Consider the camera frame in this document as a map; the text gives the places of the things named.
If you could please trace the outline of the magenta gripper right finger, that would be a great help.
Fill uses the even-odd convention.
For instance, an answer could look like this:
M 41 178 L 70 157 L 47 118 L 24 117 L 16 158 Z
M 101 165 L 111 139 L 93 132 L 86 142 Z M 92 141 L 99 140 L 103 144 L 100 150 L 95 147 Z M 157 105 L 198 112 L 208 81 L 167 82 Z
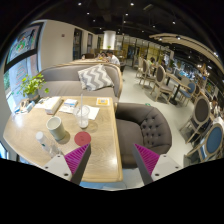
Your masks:
M 133 145 L 132 153 L 145 185 L 182 169 L 167 154 L 159 155 L 138 144 Z

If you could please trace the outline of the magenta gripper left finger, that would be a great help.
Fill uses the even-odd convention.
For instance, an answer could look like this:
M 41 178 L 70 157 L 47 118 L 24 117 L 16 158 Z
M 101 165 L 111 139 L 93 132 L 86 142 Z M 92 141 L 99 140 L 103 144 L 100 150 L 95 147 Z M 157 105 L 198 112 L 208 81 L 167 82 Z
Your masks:
M 86 144 L 66 155 L 56 155 L 43 166 L 43 169 L 79 185 L 90 155 L 91 144 Z

